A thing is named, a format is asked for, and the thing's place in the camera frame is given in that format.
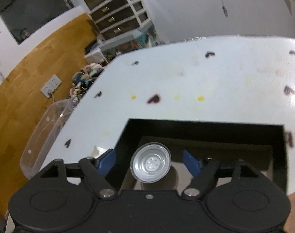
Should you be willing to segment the pile of plush toys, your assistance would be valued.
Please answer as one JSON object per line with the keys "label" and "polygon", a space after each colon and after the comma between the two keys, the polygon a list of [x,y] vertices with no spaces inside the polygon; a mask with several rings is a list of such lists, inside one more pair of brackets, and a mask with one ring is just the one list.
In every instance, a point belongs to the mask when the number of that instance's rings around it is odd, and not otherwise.
{"label": "pile of plush toys", "polygon": [[106,66],[99,63],[86,65],[72,76],[72,87],[69,90],[69,98],[72,100],[80,100],[97,78],[104,72]]}

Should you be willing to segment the clear plastic storage bin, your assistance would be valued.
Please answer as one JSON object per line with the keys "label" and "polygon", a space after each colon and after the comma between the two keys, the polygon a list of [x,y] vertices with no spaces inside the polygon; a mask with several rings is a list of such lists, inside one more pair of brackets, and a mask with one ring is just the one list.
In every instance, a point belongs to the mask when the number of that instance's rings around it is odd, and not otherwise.
{"label": "clear plastic storage bin", "polygon": [[36,175],[61,129],[73,112],[70,99],[50,105],[34,129],[20,159],[20,169],[27,179]]}

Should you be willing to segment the clear plastic funnel cup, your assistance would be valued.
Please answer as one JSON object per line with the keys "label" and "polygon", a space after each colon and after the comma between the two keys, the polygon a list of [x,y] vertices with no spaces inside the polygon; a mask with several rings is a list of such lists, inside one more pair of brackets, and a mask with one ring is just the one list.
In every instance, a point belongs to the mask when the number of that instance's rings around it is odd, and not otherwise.
{"label": "clear plastic funnel cup", "polygon": [[138,148],[130,162],[132,176],[142,183],[155,183],[171,168],[171,153],[161,143],[147,143]]}

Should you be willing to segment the dark window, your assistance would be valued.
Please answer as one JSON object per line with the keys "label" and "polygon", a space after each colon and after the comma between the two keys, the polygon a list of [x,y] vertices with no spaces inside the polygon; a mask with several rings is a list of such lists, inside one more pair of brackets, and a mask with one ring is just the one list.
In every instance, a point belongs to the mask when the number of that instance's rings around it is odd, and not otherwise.
{"label": "dark window", "polygon": [[18,44],[74,7],[70,0],[0,0],[0,16]]}

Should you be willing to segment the white wall power socket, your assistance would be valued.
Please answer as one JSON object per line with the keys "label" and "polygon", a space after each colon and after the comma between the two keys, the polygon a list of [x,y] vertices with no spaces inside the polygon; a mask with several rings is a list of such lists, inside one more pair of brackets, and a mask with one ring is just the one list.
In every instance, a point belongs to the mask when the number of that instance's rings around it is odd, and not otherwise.
{"label": "white wall power socket", "polygon": [[40,89],[40,92],[46,97],[50,98],[55,90],[62,84],[61,79],[57,75],[53,75]]}

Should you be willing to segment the black storage box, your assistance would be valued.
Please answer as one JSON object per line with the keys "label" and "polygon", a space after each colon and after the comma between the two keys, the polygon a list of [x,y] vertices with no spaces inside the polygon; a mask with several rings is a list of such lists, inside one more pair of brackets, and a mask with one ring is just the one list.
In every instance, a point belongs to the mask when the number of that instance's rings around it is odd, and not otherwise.
{"label": "black storage box", "polygon": [[134,152],[143,144],[165,145],[174,162],[187,150],[195,158],[224,163],[243,159],[255,168],[272,168],[272,180],[287,190],[287,152],[280,125],[129,119],[115,146],[116,164],[107,176],[119,190]]}

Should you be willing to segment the white plastic drawer unit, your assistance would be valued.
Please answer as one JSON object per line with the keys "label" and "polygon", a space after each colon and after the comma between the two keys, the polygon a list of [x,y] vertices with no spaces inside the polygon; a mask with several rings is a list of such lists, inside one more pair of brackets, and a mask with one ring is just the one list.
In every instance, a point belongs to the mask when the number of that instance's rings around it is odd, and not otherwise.
{"label": "white plastic drawer unit", "polygon": [[109,40],[150,23],[142,0],[106,0],[90,12],[104,40]]}

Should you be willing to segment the teal low cabinet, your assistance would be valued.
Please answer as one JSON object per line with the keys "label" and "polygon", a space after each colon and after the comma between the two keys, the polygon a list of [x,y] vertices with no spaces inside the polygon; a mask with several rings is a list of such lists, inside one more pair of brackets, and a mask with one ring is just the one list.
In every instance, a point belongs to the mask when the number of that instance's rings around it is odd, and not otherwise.
{"label": "teal low cabinet", "polygon": [[154,25],[151,24],[147,27],[132,30],[106,41],[100,46],[100,50],[104,56],[115,56],[116,54],[125,54],[161,44],[162,41],[160,40]]}

